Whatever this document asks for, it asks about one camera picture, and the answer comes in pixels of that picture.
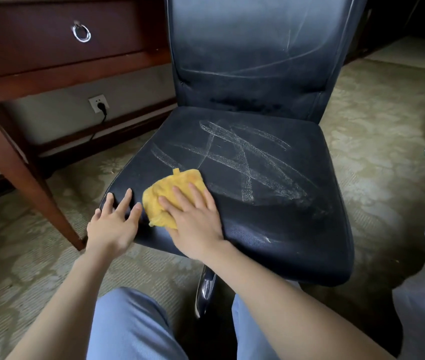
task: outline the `wall outlet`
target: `wall outlet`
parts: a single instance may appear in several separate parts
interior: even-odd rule
[[[109,109],[109,104],[107,103],[106,98],[104,97],[104,95],[99,95],[96,97],[91,97],[89,98],[89,103],[92,106],[92,109],[94,110],[94,112],[97,114],[98,112],[101,112],[101,110],[97,107],[97,104],[99,102],[102,102],[103,104],[106,105],[106,109]]]

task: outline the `leather upholstery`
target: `leather upholstery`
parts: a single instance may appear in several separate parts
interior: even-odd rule
[[[166,0],[179,106],[318,123],[366,0]]]
[[[353,245],[320,127],[309,121],[204,108],[176,108],[108,191],[144,190],[173,168],[198,168],[219,209],[225,237],[288,279],[346,281]],[[181,254],[146,215],[136,242]]]
[[[365,2],[166,0],[181,107],[108,192],[138,200],[173,168],[197,168],[240,250],[288,279],[345,282],[352,235],[317,123]],[[136,242],[181,254],[143,220]]]

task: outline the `hand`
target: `hand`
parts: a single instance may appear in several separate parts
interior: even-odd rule
[[[224,240],[221,219],[214,199],[207,189],[203,192],[205,202],[194,184],[189,183],[189,189],[194,198],[194,205],[178,187],[173,187],[182,211],[174,207],[164,196],[159,197],[159,203],[176,221],[177,230],[166,228],[174,245],[189,258],[204,262],[209,251]]]
[[[108,193],[102,211],[98,208],[88,223],[88,243],[86,253],[95,252],[107,255],[111,260],[121,256],[131,245],[137,234],[142,206],[138,202],[125,220],[125,211],[132,198],[129,188],[123,200],[113,212],[114,195]]]

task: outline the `yellow cloth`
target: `yellow cloth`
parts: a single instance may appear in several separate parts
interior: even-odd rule
[[[176,196],[173,193],[173,187],[177,186],[182,193],[193,202],[191,190],[187,184],[194,184],[201,194],[206,189],[201,173],[197,169],[189,169],[180,172],[179,168],[173,169],[173,175],[163,178],[152,186],[147,188],[142,194],[142,205],[149,218],[149,226],[164,226],[177,228],[173,217],[165,211],[159,204],[159,196],[166,197],[174,206],[181,209]]]

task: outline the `metal ring handle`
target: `metal ring handle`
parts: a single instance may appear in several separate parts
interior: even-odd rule
[[[77,36],[77,33],[76,33],[76,29],[77,28],[83,28],[86,31],[86,37],[85,38],[80,38],[80,37]],[[86,28],[85,25],[82,25],[80,22],[78,22],[78,21],[77,22],[74,22],[74,26],[72,26],[71,29],[72,29],[72,33],[74,34],[74,36],[76,37],[76,39],[78,41],[80,41],[82,43],[83,42],[86,43],[89,40],[91,40],[91,33],[90,33],[89,29]]]

